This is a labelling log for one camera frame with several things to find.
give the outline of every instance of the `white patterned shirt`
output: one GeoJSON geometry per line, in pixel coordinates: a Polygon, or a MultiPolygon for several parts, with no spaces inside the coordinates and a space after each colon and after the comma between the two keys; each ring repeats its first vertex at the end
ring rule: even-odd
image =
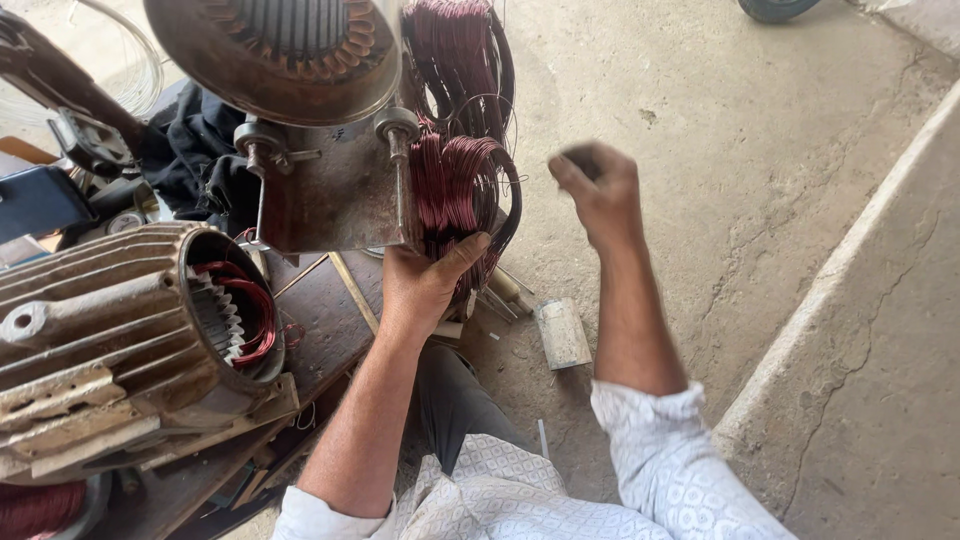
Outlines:
{"type": "Polygon", "coordinates": [[[433,455],[385,519],[334,512],[287,489],[274,540],[794,538],[710,445],[703,386],[654,397],[595,381],[590,398],[611,440],[623,505],[566,495],[547,459],[489,435],[467,435],[452,477],[433,455]]]}

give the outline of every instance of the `hand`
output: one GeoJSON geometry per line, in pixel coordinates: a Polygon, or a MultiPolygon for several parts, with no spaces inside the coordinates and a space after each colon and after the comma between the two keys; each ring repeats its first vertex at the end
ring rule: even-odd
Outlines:
{"type": "Polygon", "coordinates": [[[601,258],[622,250],[645,249],[636,161],[600,142],[588,147],[600,170],[596,182],[564,156],[550,159],[550,174],[573,197],[580,223],[601,258]]]}
{"type": "Polygon", "coordinates": [[[449,306],[457,281],[489,245],[490,235],[477,233],[434,263],[405,248],[387,248],[381,330],[425,342],[449,306]]]}

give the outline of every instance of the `tire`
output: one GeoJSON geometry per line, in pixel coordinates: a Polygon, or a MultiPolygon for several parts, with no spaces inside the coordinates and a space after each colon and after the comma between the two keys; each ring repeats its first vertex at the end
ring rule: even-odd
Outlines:
{"type": "Polygon", "coordinates": [[[737,0],[747,15],[760,22],[778,23],[792,19],[820,0],[737,0]]]}

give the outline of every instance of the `wooden workbench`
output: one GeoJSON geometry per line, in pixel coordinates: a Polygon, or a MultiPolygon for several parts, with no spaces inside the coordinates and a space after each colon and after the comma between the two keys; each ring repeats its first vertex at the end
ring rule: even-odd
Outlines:
{"type": "MultiPolygon", "coordinates": [[[[350,272],[377,314],[382,310],[381,262],[359,252],[344,253],[350,272]]],[[[271,283],[279,290],[319,255],[289,268],[268,256],[271,283]]],[[[276,301],[284,323],[296,322],[306,336],[288,352],[300,405],[308,406],[362,358],[373,334],[330,260],[325,260],[276,301]]],[[[281,420],[143,473],[133,496],[114,493],[107,516],[89,533],[97,540],[161,540],[189,518],[217,489],[287,425],[281,420]]]]}

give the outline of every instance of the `dark pants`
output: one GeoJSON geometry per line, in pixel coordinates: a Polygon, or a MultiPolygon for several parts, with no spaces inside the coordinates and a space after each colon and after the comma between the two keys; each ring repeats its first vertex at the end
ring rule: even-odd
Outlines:
{"type": "Polygon", "coordinates": [[[468,433],[483,433],[530,450],[480,385],[473,366],[447,347],[424,349],[417,367],[420,418],[430,451],[451,475],[468,433]]]}

